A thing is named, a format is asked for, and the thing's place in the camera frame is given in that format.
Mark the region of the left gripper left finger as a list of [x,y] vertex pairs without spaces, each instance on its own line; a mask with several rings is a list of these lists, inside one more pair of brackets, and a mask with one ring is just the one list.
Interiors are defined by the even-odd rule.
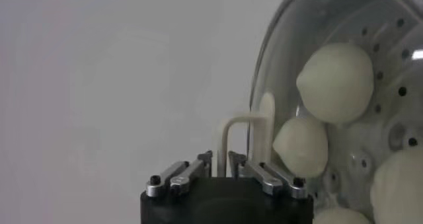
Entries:
[[173,163],[161,174],[150,176],[145,194],[150,198],[159,198],[168,192],[177,196],[187,193],[196,179],[209,178],[212,175],[212,157],[212,151],[206,151],[192,162]]

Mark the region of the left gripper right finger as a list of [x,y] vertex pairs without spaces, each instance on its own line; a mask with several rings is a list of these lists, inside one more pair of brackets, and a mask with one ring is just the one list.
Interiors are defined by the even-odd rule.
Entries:
[[269,196],[288,195],[297,200],[308,198],[308,191],[303,178],[288,174],[283,168],[273,163],[254,163],[245,155],[234,151],[228,153],[231,175],[234,178],[253,178]]

